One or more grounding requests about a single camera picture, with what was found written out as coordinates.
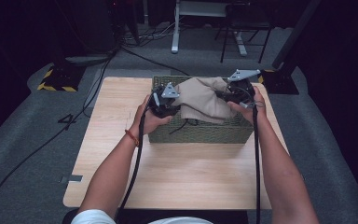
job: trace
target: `wooden table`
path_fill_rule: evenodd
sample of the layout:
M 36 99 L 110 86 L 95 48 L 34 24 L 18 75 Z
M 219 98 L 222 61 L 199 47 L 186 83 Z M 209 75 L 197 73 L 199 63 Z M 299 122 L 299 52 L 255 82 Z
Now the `wooden table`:
M 285 146 L 266 89 L 261 84 L 253 84 L 264 95 L 268 118 Z M 97 167 L 118 143 L 124 130 L 130 128 L 137 106 L 151 88 L 151 78 L 104 79 L 72 172 L 83 177 L 80 182 L 68 184 L 63 198 L 66 206 L 81 204 Z M 246 144 L 150 144 L 146 135 L 140 168 L 126 207 L 255 209 L 255 186 L 253 133 Z M 270 209 L 263 181 L 261 208 Z

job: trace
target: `hand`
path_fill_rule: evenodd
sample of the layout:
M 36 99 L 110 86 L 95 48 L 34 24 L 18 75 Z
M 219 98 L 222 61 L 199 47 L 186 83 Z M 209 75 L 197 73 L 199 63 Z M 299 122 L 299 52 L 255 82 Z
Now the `hand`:
M 267 117 L 267 111 L 266 111 L 266 102 L 264 101 L 263 95 L 261 95 L 260 90 L 254 86 L 255 90 L 255 104 L 257 106 L 258 115 L 260 117 Z M 241 105 L 235 104 L 234 102 L 228 102 L 228 106 L 240 113 L 242 113 L 243 117 L 247 119 L 249 122 L 253 125 L 253 109 L 252 108 L 244 108 Z
M 147 100 L 150 95 L 146 95 L 144 102 L 138 106 L 136 110 L 135 118 L 133 120 L 133 124 L 130 127 L 130 131 L 132 134 L 139 135 L 139 123 L 141 122 L 141 116 L 144 113 Z M 145 114 L 145 125 L 144 125 L 144 134 L 152 133 L 159 125 L 167 124 L 172 120 L 172 116 L 165 117 L 163 119 L 156 117 L 150 110 L 146 111 Z

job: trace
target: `beige fabric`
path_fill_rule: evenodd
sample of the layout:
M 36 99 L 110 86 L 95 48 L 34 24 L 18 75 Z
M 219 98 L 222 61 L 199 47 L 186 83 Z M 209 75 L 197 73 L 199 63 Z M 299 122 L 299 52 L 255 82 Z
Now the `beige fabric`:
M 227 90 L 227 83 L 221 77 L 192 77 L 175 88 L 180 96 L 173 105 L 181 105 L 182 119 L 223 123 L 225 119 L 236 115 L 236 112 L 214 93 Z

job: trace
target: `chair leg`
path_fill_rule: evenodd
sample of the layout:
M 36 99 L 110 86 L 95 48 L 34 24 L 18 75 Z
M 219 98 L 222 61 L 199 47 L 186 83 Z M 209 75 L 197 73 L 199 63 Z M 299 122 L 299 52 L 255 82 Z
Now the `chair leg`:
M 225 42 L 223 43 L 222 56 L 220 57 L 220 63 L 223 62 L 223 57 L 225 57 L 226 43 L 227 43 L 227 35 L 228 35 L 228 26 L 226 27 L 225 33 Z
M 216 36 L 214 37 L 214 40 L 217 39 L 217 37 L 220 35 L 221 31 L 222 31 L 222 27 L 220 26 L 219 31 L 217 32 Z
M 266 49 L 267 42 L 269 41 L 269 34 L 271 33 L 271 29 L 268 30 L 266 40 L 264 41 L 263 49 L 261 50 L 260 58 L 258 59 L 258 63 L 261 63 L 261 59 L 263 58 L 264 50 Z

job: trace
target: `cable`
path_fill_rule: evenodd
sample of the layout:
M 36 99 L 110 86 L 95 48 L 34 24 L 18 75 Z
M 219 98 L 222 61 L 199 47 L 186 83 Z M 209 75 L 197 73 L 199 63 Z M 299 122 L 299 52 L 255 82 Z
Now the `cable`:
M 108 55 L 106 55 L 106 57 L 101 58 L 101 59 L 86 60 L 83 62 L 71 62 L 68 59 L 66 59 L 66 60 L 73 66 L 89 67 L 89 66 L 100 64 L 100 63 L 105 63 L 107 60 L 109 60 L 110 57 L 111 57 L 111 54 L 108 54 Z
M 95 82 L 92 84 L 91 89 L 89 90 L 89 93 L 87 94 L 87 97 L 86 97 L 86 99 L 84 100 L 84 103 L 83 103 L 83 112 L 82 112 L 82 113 L 83 113 L 86 117 L 88 117 L 88 118 L 90 118 L 90 115 L 86 114 L 86 108 L 91 104 L 92 100 L 93 100 L 93 99 L 95 98 L 95 96 L 97 95 L 98 89 L 100 89 L 101 84 L 102 84 L 102 81 L 103 81 L 103 74 L 104 74 L 104 72 L 105 72 L 105 70 L 106 70 L 106 67 L 107 67 L 107 65 L 110 63 L 110 61 L 112 61 L 112 59 L 113 59 L 114 56 L 115 56 L 115 55 L 111 55 L 111 57 L 105 62 L 105 64 L 103 65 L 103 67 L 102 67 L 102 69 L 101 69 L 100 76 L 99 76 L 99 77 L 97 78 L 97 80 L 95 80 Z M 86 104 L 87 99 L 89 99 L 89 96 L 90 96 L 90 94 L 91 94 L 92 90 L 94 89 L 95 84 L 96 84 L 97 82 L 98 82 L 97 89 L 95 90 L 95 92 L 94 92 L 94 94 L 92 95 L 92 97 L 91 97 L 91 99 L 89 100 L 89 102 Z
M 111 51 L 115 51 L 116 49 L 116 46 L 113 46 L 112 49 L 110 50 L 104 50 L 104 51 L 101 51 L 101 50 L 97 50 L 97 49 L 93 49 L 91 47 L 89 47 L 77 34 L 76 30 L 74 29 L 74 27 L 72 26 L 72 23 L 69 22 L 68 18 L 66 17 L 65 13 L 63 12 L 60 4 L 57 2 L 57 0 L 54 0 L 54 3 L 56 4 L 57 8 L 59 9 L 59 11 L 61 12 L 62 16 L 65 18 L 65 21 L 68 23 L 69 25 L 69 28 L 71 29 L 72 33 L 74 33 L 76 39 L 80 42 L 80 44 L 83 45 L 84 48 L 92 51 L 92 52 L 95 52 L 95 53 L 110 53 Z
M 170 33 L 171 30 L 171 25 L 164 28 L 161 32 L 158 32 L 156 28 L 154 28 L 154 31 L 150 34 L 148 34 L 147 32 L 150 29 L 147 29 L 142 35 L 140 35 L 140 43 L 139 44 L 130 44 L 127 42 L 127 40 L 133 40 L 133 37 L 124 37 L 125 40 L 125 46 L 129 47 L 129 48 L 136 48 L 136 47 L 144 47 L 145 45 L 149 44 L 150 42 L 154 41 L 154 40 L 160 40 L 162 38 L 167 37 L 168 35 L 173 35 L 173 33 Z
M 237 89 L 237 90 L 239 90 L 239 91 L 242 91 L 242 92 L 243 92 L 243 95 L 241 96 L 241 98 L 244 97 L 244 96 L 245 96 L 245 93 L 246 93 L 246 95 L 248 96 L 248 97 L 247 97 L 248 101 L 253 99 L 251 93 L 249 93 L 249 92 L 248 92 L 246 89 L 244 89 L 244 88 L 236 87 L 236 86 L 233 86 L 233 87 L 230 87 L 230 88 L 231 88 L 231 89 L 234 89 L 234 90 Z
M 188 119 L 186 119 L 185 123 L 182 124 L 182 126 L 180 126 L 179 128 L 173 130 L 172 132 L 168 133 L 169 135 L 176 133 L 177 131 L 183 129 L 183 127 L 185 127 L 185 125 L 188 123 Z
M 257 105 L 253 107 L 253 121 L 255 130 L 255 178 L 256 178 L 256 219 L 255 223 L 260 223 L 260 155 L 258 146 L 258 127 L 257 127 Z
M 125 48 L 121 48 L 121 49 L 123 49 L 125 52 L 127 52 L 127 53 L 129 53 L 129 54 L 131 54 L 131 55 L 134 55 L 134 56 L 136 56 L 136 57 L 142 58 L 142 59 L 144 59 L 144 60 L 146 60 L 146 61 L 148 61 L 148 62 L 155 63 L 155 64 L 157 64 L 157 65 L 160 65 L 160 66 L 163 66 L 163 67 L 167 67 L 167 68 L 170 68 L 170 69 L 172 69 L 172 70 L 175 70 L 175 71 L 178 71 L 178 72 L 180 72 L 180 73 L 183 73 L 183 74 L 185 74 L 186 76 L 190 76 L 188 73 L 186 73 L 186 72 L 184 72 L 184 71 L 182 71 L 182 70 L 179 70 L 179 69 L 177 69 L 177 68 L 175 68 L 175 67 L 172 67 L 172 66 L 169 66 L 169 65 L 163 64 L 163 63 L 158 63 L 158 62 L 156 62 L 156 61 L 154 61 L 154 60 L 151 60 L 151 59 L 147 59 L 146 57 L 141 56 L 141 55 L 139 55 L 139 54 L 137 54 L 137 53 L 134 53 L 134 52 L 132 52 L 132 51 L 130 51 L 130 50 L 127 50 L 127 49 L 125 49 Z
M 136 156 L 136 162 L 135 162 L 135 165 L 134 165 L 134 168 L 133 168 L 131 181 L 130 181 L 129 187 L 127 189 L 126 195 L 124 196 L 124 199 L 123 199 L 123 202 L 121 203 L 121 206 L 117 210 L 117 214 L 116 214 L 116 217 L 115 217 L 116 223 L 118 223 L 118 219 L 120 217 L 120 212 L 126 206 L 127 200 L 129 199 L 131 191 L 132 191 L 132 188 L 133 188 L 133 184 L 135 183 L 136 175 L 138 174 L 139 163 L 141 161 L 141 155 L 142 155 L 142 147 L 144 145 L 145 115 L 146 115 L 146 111 L 149 109 L 148 106 L 149 106 L 149 103 L 150 103 L 150 100 L 152 99 L 152 97 L 153 97 L 153 94 L 150 94 L 149 99 L 147 100 L 147 103 L 146 103 L 146 106 L 145 106 L 145 110 L 142 113 L 141 121 L 139 122 L 139 136 L 138 136 L 139 146 L 138 146 L 138 153 L 137 153 L 137 156 Z
M 103 69 L 102 69 L 102 72 L 101 72 L 101 75 L 100 77 L 103 76 L 103 73 L 107 67 L 107 65 L 110 63 L 110 61 L 112 60 L 112 58 L 114 57 L 114 54 L 111 55 L 111 57 L 109 58 L 108 61 L 106 61 L 106 63 L 103 65 Z M 98 88 L 97 90 L 99 89 L 99 87 L 101 86 L 101 78 L 100 78 L 100 82 L 99 82 L 99 85 L 98 85 Z M 62 129 L 60 129 L 56 134 L 54 134 L 51 138 L 49 138 L 48 141 L 46 141 L 41 147 L 39 147 L 38 149 L 36 149 L 34 152 L 32 152 L 31 154 L 29 154 L 27 157 L 25 157 L 25 159 L 23 159 L 20 163 L 18 163 L 5 177 L 4 179 L 0 182 L 0 188 L 2 188 L 2 186 L 5 184 L 5 182 L 11 177 L 11 175 L 16 172 L 26 161 L 28 161 L 34 154 L 36 154 L 37 152 L 39 152 L 43 147 L 45 147 L 46 145 L 48 145 L 51 141 L 53 141 L 57 136 L 59 136 L 64 130 L 66 130 L 69 125 L 71 125 L 74 121 L 76 121 L 76 119 L 82 114 L 84 113 L 85 109 L 90 105 L 92 99 L 95 97 L 96 93 L 97 93 L 97 90 L 94 92 L 91 100 L 89 100 L 89 102 L 86 104 L 86 105 L 83 105 L 83 108 L 82 110 L 77 113 L 77 115 L 75 115 L 75 118 L 70 120 Z

